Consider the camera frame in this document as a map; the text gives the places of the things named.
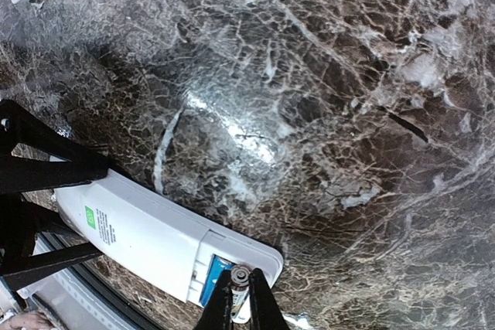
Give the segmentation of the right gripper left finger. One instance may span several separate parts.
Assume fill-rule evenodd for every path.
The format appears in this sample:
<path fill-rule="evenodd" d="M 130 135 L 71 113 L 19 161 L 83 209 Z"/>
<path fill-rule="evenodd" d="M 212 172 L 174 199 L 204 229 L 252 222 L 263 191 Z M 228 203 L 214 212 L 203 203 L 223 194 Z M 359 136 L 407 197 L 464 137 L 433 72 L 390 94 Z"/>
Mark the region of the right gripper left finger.
<path fill-rule="evenodd" d="M 232 304 L 230 271 L 223 270 L 193 330 L 231 330 Z"/>

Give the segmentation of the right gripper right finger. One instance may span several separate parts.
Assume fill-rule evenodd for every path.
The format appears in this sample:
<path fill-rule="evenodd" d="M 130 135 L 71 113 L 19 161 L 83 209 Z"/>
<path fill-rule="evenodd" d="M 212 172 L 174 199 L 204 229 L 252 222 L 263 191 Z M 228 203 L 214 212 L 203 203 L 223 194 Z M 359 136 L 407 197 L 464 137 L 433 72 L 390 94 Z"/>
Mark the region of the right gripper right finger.
<path fill-rule="evenodd" d="M 289 330 L 261 269 L 249 274 L 250 329 Z"/>

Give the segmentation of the blue battery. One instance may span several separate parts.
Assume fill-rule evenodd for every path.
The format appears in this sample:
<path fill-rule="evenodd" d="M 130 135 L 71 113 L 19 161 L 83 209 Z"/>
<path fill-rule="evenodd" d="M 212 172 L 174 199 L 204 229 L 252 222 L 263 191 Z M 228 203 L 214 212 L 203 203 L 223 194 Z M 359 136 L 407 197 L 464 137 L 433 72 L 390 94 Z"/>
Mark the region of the blue battery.
<path fill-rule="evenodd" d="M 213 255 L 210 261 L 210 266 L 207 272 L 205 284 L 203 286 L 203 291 L 202 294 L 200 295 L 200 304 L 203 307 L 205 307 L 208 301 L 210 300 L 213 290 L 217 284 L 217 280 L 222 274 L 222 272 L 224 270 L 231 270 L 233 266 L 234 266 L 233 262 L 225 258 L 219 257 L 217 255 Z"/>

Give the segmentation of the white remote control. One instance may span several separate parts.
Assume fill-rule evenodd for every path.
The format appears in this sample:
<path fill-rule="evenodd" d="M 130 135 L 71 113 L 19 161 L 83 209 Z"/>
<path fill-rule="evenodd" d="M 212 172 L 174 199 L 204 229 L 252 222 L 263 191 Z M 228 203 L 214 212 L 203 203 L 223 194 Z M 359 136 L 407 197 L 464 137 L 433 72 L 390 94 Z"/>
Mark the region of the white remote control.
<path fill-rule="evenodd" d="M 200 216 L 116 171 L 54 191 L 60 216 L 106 256 L 158 289 L 204 306 L 212 261 L 246 264 L 274 284 L 283 257 L 273 247 Z"/>

